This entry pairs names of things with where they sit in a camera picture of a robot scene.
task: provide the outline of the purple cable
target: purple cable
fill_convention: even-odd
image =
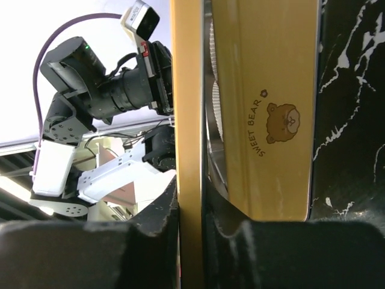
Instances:
[[[35,66],[34,66],[34,72],[32,75],[32,86],[34,91],[34,100],[35,100],[35,107],[37,112],[37,120],[38,120],[38,144],[37,144],[37,150],[34,160],[34,166],[33,166],[33,177],[32,180],[34,180],[34,176],[36,174],[37,170],[37,164],[39,162],[39,154],[40,154],[40,146],[42,144],[42,138],[43,138],[43,116],[42,116],[42,109],[40,107],[40,101],[39,101],[39,94],[37,92],[37,75],[39,74],[39,67],[42,63],[43,57],[48,50],[48,47],[52,44],[52,42],[56,39],[56,37],[59,36],[60,33],[62,33],[64,30],[66,30],[68,27],[71,27],[74,24],[86,21],[86,20],[92,20],[92,19],[100,19],[100,18],[110,18],[110,19],[120,19],[121,14],[115,14],[115,13],[93,13],[88,15],[83,15],[77,18],[74,18],[72,20],[69,20],[62,26],[60,26],[58,29],[55,30],[54,33],[47,39],[46,43],[44,43],[42,49],[40,50]]]

